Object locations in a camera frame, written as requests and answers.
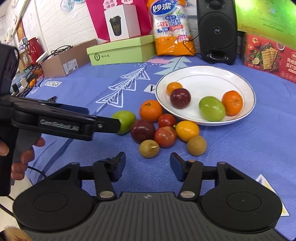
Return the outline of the white coffee cup box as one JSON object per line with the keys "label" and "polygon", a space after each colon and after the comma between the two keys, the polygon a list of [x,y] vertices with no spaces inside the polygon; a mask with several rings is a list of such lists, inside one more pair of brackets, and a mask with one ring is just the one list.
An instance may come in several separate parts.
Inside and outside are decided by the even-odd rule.
{"label": "white coffee cup box", "polygon": [[111,42],[139,37],[141,35],[137,10],[134,5],[121,4],[104,11]]}

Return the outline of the white round plate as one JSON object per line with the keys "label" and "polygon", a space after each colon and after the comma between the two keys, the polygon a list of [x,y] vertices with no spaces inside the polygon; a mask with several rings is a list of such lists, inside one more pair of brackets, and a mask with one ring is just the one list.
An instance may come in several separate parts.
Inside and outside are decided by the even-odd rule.
{"label": "white round plate", "polygon": [[[191,94],[191,102],[184,109],[172,106],[167,94],[167,86],[171,82],[179,82]],[[240,94],[243,107],[235,116],[224,116],[220,121],[209,121],[203,118],[199,110],[199,102],[203,97],[213,96],[221,100],[223,95],[234,90]],[[155,88],[155,96],[159,104],[176,117],[192,121],[201,126],[224,126],[247,117],[254,109],[256,95],[252,86],[240,75],[213,66],[192,66],[175,70],[163,76]]]}

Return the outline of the red cracker box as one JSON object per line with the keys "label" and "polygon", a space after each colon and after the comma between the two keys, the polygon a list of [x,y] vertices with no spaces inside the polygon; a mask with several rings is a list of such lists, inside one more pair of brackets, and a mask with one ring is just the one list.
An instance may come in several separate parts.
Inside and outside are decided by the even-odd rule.
{"label": "red cracker box", "polygon": [[295,36],[272,40],[243,33],[240,47],[243,64],[295,83]]}

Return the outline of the red nectarine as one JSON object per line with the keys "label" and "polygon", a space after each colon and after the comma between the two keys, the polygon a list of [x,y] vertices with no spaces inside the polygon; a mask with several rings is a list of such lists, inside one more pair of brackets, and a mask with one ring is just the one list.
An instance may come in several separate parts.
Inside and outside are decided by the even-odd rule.
{"label": "red nectarine", "polygon": [[171,147],[177,139],[176,131],[171,126],[158,128],[154,134],[154,140],[161,148]]}
{"label": "red nectarine", "polygon": [[171,114],[165,113],[159,117],[159,120],[158,120],[159,128],[165,127],[165,126],[173,127],[175,124],[176,124],[176,120]]}

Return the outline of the brown cardboard box left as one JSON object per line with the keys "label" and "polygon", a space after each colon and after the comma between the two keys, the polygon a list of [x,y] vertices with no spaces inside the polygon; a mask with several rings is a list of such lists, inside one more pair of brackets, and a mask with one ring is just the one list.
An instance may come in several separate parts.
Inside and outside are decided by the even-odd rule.
{"label": "brown cardboard box left", "polygon": [[46,78],[66,77],[78,68],[90,62],[87,48],[97,45],[97,40],[75,45],[69,50],[56,56],[51,56],[42,64],[42,71]]}

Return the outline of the green apple in plate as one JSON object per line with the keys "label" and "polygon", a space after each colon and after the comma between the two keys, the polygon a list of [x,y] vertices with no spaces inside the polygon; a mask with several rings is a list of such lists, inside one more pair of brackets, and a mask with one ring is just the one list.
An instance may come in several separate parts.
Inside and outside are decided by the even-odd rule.
{"label": "green apple in plate", "polygon": [[208,121],[221,121],[226,115],[222,102],[213,96],[205,96],[199,102],[199,110]]}

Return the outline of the green apple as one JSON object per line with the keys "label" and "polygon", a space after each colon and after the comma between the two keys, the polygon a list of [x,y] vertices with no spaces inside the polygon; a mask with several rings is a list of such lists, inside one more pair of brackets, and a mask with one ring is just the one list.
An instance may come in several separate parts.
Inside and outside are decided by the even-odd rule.
{"label": "green apple", "polygon": [[112,118],[116,118],[120,121],[120,130],[117,132],[118,135],[124,135],[128,133],[136,120],[136,116],[133,112],[128,110],[121,110],[112,115]]}
{"label": "green apple", "polygon": [[221,121],[226,115],[222,102],[213,96],[205,96],[199,102],[199,110],[208,121]]}

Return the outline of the light green shoe box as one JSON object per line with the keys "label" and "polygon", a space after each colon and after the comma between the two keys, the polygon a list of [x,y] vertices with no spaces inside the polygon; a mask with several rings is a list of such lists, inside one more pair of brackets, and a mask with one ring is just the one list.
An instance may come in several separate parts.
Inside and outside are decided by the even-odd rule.
{"label": "light green shoe box", "polygon": [[154,36],[146,35],[87,48],[91,64],[143,63],[156,55]]}

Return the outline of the dark red plum on table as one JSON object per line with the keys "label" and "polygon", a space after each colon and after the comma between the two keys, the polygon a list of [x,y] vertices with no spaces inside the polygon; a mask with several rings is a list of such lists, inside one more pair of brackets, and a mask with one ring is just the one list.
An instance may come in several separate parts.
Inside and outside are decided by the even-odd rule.
{"label": "dark red plum on table", "polygon": [[143,141],[153,140],[155,131],[153,123],[147,120],[136,120],[131,127],[130,134],[136,143],[141,144]]}

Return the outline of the paper cups package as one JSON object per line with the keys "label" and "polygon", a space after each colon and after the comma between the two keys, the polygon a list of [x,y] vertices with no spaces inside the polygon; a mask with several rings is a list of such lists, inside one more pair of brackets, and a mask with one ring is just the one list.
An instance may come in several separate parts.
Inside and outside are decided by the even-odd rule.
{"label": "paper cups package", "polygon": [[158,56],[193,56],[196,54],[185,1],[147,1],[153,21],[153,35]]}

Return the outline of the yellow orange kumquat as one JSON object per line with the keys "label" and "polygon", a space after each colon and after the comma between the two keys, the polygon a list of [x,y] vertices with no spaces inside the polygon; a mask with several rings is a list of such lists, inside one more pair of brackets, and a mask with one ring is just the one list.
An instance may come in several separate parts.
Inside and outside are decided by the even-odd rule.
{"label": "yellow orange kumquat", "polygon": [[174,125],[177,137],[183,142],[188,142],[190,139],[198,136],[200,134],[199,126],[188,120],[181,121]]}

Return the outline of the red kettle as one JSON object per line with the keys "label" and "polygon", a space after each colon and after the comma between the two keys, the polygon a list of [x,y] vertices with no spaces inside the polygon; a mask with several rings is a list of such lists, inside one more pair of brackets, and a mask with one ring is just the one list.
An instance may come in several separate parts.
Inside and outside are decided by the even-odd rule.
{"label": "red kettle", "polygon": [[44,53],[36,37],[29,39],[27,44],[25,44],[25,50],[30,56],[33,64],[36,64],[39,57]]}

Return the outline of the black speaker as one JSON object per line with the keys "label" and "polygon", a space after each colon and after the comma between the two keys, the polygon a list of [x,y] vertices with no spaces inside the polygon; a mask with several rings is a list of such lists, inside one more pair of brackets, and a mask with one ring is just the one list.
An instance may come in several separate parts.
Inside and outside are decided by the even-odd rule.
{"label": "black speaker", "polygon": [[233,0],[198,0],[201,57],[209,63],[234,64],[237,52],[237,16]]}

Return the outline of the large green gift box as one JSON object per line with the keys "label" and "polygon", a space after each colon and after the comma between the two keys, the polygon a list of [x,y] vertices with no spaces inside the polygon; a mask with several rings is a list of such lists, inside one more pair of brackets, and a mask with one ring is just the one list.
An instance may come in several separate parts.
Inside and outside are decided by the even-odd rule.
{"label": "large green gift box", "polygon": [[295,4],[292,1],[235,1],[238,30],[295,47]]}

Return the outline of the small orange front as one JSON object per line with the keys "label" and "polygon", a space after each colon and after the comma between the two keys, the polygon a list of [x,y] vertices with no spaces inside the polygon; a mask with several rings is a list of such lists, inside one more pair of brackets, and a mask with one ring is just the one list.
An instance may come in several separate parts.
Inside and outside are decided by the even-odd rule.
{"label": "small orange front", "polygon": [[183,88],[182,84],[179,82],[171,82],[166,86],[166,93],[167,95],[171,95],[171,93],[178,88]]}

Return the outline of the brown kiwi fruit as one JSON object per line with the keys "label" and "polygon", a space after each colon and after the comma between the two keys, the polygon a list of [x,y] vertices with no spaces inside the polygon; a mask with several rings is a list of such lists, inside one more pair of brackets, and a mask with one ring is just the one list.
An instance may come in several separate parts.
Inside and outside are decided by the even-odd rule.
{"label": "brown kiwi fruit", "polygon": [[145,140],[139,146],[140,155],[146,159],[154,158],[159,151],[159,144],[154,140]]}

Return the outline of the large orange near plate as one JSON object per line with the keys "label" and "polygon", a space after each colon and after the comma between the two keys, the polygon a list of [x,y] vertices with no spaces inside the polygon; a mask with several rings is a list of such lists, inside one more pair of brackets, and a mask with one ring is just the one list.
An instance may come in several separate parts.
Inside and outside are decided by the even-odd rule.
{"label": "large orange near plate", "polygon": [[163,114],[163,108],[157,100],[147,100],[141,106],[139,110],[141,119],[156,123],[159,117]]}

